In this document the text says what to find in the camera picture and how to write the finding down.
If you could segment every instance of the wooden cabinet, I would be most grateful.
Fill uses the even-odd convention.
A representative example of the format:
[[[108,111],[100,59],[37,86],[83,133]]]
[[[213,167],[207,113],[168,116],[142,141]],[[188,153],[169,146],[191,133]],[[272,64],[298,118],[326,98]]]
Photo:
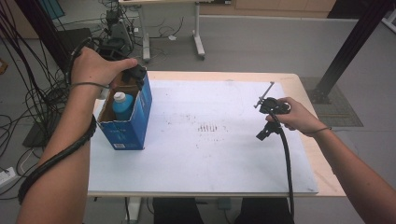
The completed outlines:
[[[233,0],[203,5],[201,14],[326,18],[336,0]]]

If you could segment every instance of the power strip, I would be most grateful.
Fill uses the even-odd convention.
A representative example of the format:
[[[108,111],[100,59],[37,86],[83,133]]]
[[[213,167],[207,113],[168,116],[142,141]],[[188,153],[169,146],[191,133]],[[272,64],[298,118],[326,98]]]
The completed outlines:
[[[3,171],[0,173],[0,188],[8,184],[9,182],[13,181],[14,179],[18,178],[15,175],[14,168],[9,167],[6,171]]]

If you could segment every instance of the blue box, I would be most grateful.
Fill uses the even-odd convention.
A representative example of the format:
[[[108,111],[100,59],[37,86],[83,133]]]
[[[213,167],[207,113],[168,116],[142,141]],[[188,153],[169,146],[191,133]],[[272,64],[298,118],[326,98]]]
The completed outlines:
[[[117,91],[123,91],[134,97],[134,111],[129,120],[116,120],[113,112],[113,96]],[[99,124],[111,146],[116,150],[141,150],[144,149],[146,130],[151,109],[151,89],[147,73],[144,85],[140,91],[136,83],[118,86],[111,90],[99,115]]]

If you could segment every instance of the hand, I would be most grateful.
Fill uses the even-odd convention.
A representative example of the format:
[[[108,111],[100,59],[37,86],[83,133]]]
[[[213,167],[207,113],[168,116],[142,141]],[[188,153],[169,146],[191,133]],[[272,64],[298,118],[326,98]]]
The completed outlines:
[[[288,103],[290,105],[290,113],[284,115],[276,115],[281,123],[285,124],[290,130],[298,130],[301,133],[312,133],[317,130],[326,128],[327,126],[311,114],[301,103],[295,101],[291,97],[278,99],[280,103]],[[271,116],[265,118],[268,121],[274,121]]]
[[[72,84],[80,82],[94,82],[103,86],[109,85],[115,88],[112,83],[116,75],[125,69],[135,67],[136,59],[124,59],[110,62],[103,59],[93,49],[83,48],[73,64]]]

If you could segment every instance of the table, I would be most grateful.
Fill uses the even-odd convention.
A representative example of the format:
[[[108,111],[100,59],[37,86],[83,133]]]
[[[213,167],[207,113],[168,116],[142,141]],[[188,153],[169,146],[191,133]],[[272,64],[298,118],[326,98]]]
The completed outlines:
[[[309,102],[309,99],[304,91],[303,85],[301,84],[300,79],[293,74],[265,74],[265,73],[208,73],[208,72],[160,72],[160,71],[148,71],[148,77],[151,80],[151,82],[154,84],[155,81],[158,80],[174,80],[174,81],[194,81],[194,82],[205,82],[205,81],[211,81],[211,82],[224,82],[227,81],[228,83],[233,83],[233,81],[237,82],[245,82],[245,83],[252,83],[252,82],[270,82],[274,81],[275,83],[279,83],[281,87],[283,88],[284,95],[292,96],[295,98],[297,101],[300,101],[302,104],[304,104],[308,110],[311,112],[315,113],[312,105]],[[153,106],[156,104],[156,94],[157,90],[152,88],[153,90]],[[251,107],[257,102],[257,98],[252,101]],[[161,141],[161,137],[158,136],[157,138],[150,138],[149,132],[153,132],[151,130],[155,126],[152,126],[152,121],[156,118],[155,116],[152,116],[153,114],[150,114],[150,121],[148,124],[148,138],[146,141]],[[208,127],[204,125],[203,129],[208,129],[210,130],[213,128],[210,124],[208,124]],[[172,183],[166,183],[166,178],[163,179],[163,186],[159,186],[159,188],[164,187],[165,190],[155,190],[155,188],[148,188],[147,190],[144,189],[139,189],[138,191],[133,191],[128,188],[125,188],[125,185],[129,183],[132,183],[134,180],[139,180],[142,179],[143,176],[129,176],[128,174],[130,173],[131,169],[139,169],[139,167],[132,165],[125,165],[128,164],[128,160],[131,159],[131,154],[134,154],[134,160],[143,163],[148,163],[149,166],[151,166],[154,170],[148,171],[155,173],[155,166],[158,163],[161,163],[161,161],[150,161],[147,160],[143,155],[143,153],[149,153],[149,149],[146,148],[143,151],[138,151],[138,152],[132,152],[132,151],[115,151],[110,144],[107,144],[106,146],[106,141],[98,140],[97,139],[97,134],[92,138],[92,165],[91,165],[91,175],[90,175],[90,186],[89,186],[89,196],[122,196],[122,197],[143,197],[143,196],[149,196],[149,197],[155,197],[155,196],[274,196],[274,195],[282,195],[282,196],[287,196],[287,188],[281,189],[279,192],[265,192],[265,191],[260,191],[258,192],[256,189],[247,189],[246,191],[243,191],[241,189],[233,190],[233,189],[228,189],[224,191],[219,191],[219,186],[210,186],[207,187],[206,189],[195,189],[197,188],[197,184],[193,183],[193,180],[191,181],[191,184],[187,186],[186,188],[188,190],[180,190],[180,189],[174,189],[174,190],[169,190],[172,188]],[[304,153],[306,154],[307,160],[309,161],[310,166],[312,167],[312,172],[313,176],[315,177],[317,183],[318,183],[318,193],[315,192],[309,192],[309,191],[300,191],[296,192],[296,196],[345,196],[345,193],[343,192],[338,180],[336,179],[335,175],[332,173],[332,169],[329,166],[329,164],[325,161],[323,155],[321,154],[318,145],[315,143],[315,141],[311,138],[308,138],[302,134],[298,134],[297,132],[294,132],[297,134],[302,141],[302,144],[304,146]],[[194,151],[191,152],[191,155],[196,155],[196,156],[203,156],[194,153]],[[172,160],[172,158],[166,158],[166,154],[162,154],[163,160]],[[118,161],[111,161],[109,162],[111,157],[117,158]],[[180,169],[180,172],[183,172],[183,166],[180,166],[178,164],[179,161],[184,161],[186,158],[179,157],[175,161],[175,165]],[[210,170],[206,169],[202,175],[210,175]],[[108,185],[111,185],[110,188],[115,188],[116,190],[109,190]]]
[[[163,15],[163,13],[170,14],[169,10],[172,11],[175,8],[177,8],[177,10],[189,11],[191,10],[190,6],[193,6],[192,13],[195,17],[195,27],[194,30],[192,31],[192,36],[194,38],[198,55],[202,59],[205,58],[204,47],[201,41],[201,37],[199,35],[199,10],[200,10],[199,2],[204,2],[204,0],[119,0],[120,5],[132,6],[137,9],[137,13],[139,15],[140,25],[143,33],[142,59],[145,63],[148,63],[150,60],[149,34],[146,31],[146,24],[145,24],[145,17],[147,16],[147,14],[145,14],[144,12],[145,7],[149,7],[152,10],[153,15]]]

